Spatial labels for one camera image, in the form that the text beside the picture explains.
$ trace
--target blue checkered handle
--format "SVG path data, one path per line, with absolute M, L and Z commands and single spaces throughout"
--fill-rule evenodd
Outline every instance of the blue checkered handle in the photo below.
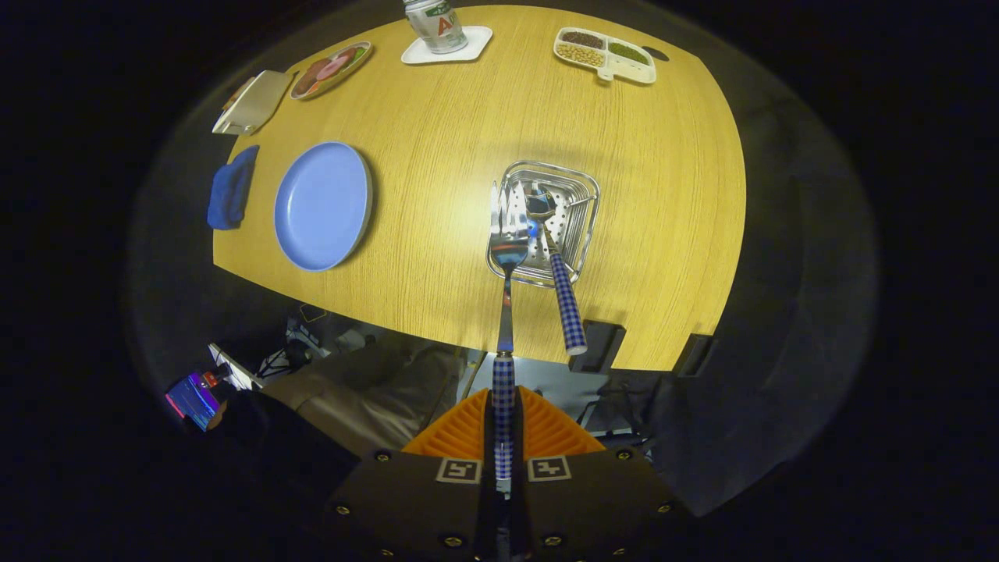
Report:
M 561 254 L 552 251 L 551 276 L 555 278 L 555 294 L 558 295 L 558 314 L 562 318 L 562 335 L 565 336 L 565 353 L 579 355 L 586 352 L 586 335 L 582 332 L 579 308 L 575 305 L 572 284 L 568 282 L 568 270 Z
M 493 361 L 493 420 L 496 439 L 497 479 L 510 477 L 513 467 L 513 403 L 516 383 L 513 382 L 513 358 L 498 355 Z

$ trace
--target wood grain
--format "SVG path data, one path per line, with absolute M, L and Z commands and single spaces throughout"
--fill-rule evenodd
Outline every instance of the wood grain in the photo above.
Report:
M 745 218 L 738 132 L 696 57 L 596 18 L 523 6 L 459 8 L 495 35 L 479 60 L 408 66 L 405 20 L 355 41 L 362 68 L 308 101 L 283 98 L 233 156 L 259 144 L 246 218 L 216 231 L 215 264 L 279 293 L 372 324 L 493 349 L 502 283 L 486 265 L 493 180 L 516 160 L 586 172 L 601 203 L 582 276 L 583 318 L 627 336 L 624 369 L 671 369 L 690 332 L 711 334 L 731 287 Z M 560 27 L 592 29 L 658 49 L 657 81 L 600 82 L 551 52 Z M 341 141 L 374 174 L 375 210 L 355 254 L 323 273 L 298 269 L 274 234 L 285 172 L 310 147 Z M 514 354 L 565 362 L 554 292 L 514 283 Z

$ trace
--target folded blue napkin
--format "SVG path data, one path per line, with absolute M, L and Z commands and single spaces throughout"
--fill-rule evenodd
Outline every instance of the folded blue napkin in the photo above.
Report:
M 208 200 L 208 224 L 212 228 L 230 230 L 240 225 L 259 150 L 260 145 L 251 146 L 215 172 L 212 197 Z

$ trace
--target spoon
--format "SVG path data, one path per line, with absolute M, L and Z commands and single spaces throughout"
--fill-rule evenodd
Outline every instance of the spoon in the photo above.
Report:
M 579 355 L 586 352 L 586 336 L 582 331 L 579 318 L 579 308 L 575 304 L 572 284 L 568 280 L 568 271 L 562 261 L 558 245 L 551 239 L 545 221 L 554 216 L 557 211 L 554 197 L 543 187 L 531 184 L 531 194 L 524 190 L 524 207 L 527 216 L 534 219 L 548 244 L 548 263 L 551 266 L 551 277 L 555 280 L 555 295 L 558 297 L 558 313 L 562 321 L 562 336 L 565 338 L 565 353 Z

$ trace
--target white coaster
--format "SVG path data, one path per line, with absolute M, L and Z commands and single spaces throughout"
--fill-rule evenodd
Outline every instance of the white coaster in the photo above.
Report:
M 417 40 L 403 53 L 406 64 L 427 64 L 430 62 L 449 62 L 456 60 L 476 60 L 482 54 L 486 44 L 493 38 L 493 30 L 481 25 L 466 25 L 462 29 L 469 38 L 469 44 L 457 51 L 438 55 L 432 53 L 423 39 Z

